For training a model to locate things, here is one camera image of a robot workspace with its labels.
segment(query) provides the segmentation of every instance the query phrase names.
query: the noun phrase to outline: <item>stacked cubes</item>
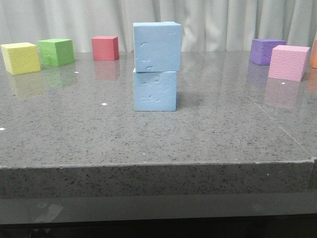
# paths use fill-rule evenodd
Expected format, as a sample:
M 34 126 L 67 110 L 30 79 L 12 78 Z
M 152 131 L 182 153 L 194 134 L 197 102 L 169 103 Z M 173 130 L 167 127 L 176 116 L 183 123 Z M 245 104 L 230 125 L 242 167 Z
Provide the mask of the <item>stacked cubes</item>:
M 277 39 L 254 39 L 252 40 L 250 61 L 258 65 L 269 65 L 273 48 L 285 44 L 285 41 Z
M 175 111 L 181 25 L 134 23 L 136 111 Z

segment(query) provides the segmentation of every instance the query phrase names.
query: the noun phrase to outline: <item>foam cube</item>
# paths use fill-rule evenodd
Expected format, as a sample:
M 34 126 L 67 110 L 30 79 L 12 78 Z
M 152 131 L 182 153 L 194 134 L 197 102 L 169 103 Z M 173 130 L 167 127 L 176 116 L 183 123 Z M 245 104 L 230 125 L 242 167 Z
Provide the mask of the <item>foam cube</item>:
M 136 111 L 175 111 L 177 72 L 136 72 L 134 69 Z
M 252 40 L 250 61 L 258 65 L 269 65 L 271 62 L 272 50 L 278 45 L 286 45 L 286 42 L 277 39 Z
M 38 41 L 42 64 L 61 66 L 75 62 L 73 42 L 70 39 Z
M 315 39 L 310 60 L 311 67 L 317 68 L 317 39 Z
M 134 23 L 136 72 L 178 71 L 181 25 L 175 22 Z
M 36 45 L 31 43 L 14 43 L 1 45 L 6 71 L 15 75 L 41 70 Z
M 119 46 L 117 36 L 96 36 L 91 38 L 94 60 L 117 60 Z
M 282 46 L 272 51 L 269 78 L 301 81 L 305 73 L 309 47 Z

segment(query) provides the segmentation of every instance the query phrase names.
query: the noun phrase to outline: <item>gray granite countertop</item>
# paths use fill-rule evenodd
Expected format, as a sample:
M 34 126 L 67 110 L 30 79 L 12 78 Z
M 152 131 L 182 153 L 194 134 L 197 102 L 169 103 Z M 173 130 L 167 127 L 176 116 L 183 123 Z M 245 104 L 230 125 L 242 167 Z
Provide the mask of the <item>gray granite countertop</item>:
M 182 53 L 175 112 L 135 112 L 133 55 L 10 75 L 0 198 L 317 188 L 317 69 L 267 78 L 249 52 Z

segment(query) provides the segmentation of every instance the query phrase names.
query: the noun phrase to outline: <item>green foam cube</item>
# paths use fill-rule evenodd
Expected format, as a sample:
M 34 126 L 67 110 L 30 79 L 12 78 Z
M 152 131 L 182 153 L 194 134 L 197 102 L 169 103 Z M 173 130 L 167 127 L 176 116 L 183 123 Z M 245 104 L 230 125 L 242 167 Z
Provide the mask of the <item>green foam cube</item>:
M 75 62 L 73 42 L 70 39 L 38 41 L 42 64 L 61 66 Z

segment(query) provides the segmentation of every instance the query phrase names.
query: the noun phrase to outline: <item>white curtain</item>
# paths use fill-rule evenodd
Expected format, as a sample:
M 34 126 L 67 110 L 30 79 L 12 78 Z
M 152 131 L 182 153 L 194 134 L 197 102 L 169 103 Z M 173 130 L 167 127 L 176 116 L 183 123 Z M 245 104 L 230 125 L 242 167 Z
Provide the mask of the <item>white curtain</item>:
M 133 22 L 176 21 L 182 51 L 249 51 L 254 38 L 311 47 L 317 0 L 0 0 L 0 44 L 72 39 L 91 52 L 90 39 L 119 37 L 133 51 Z

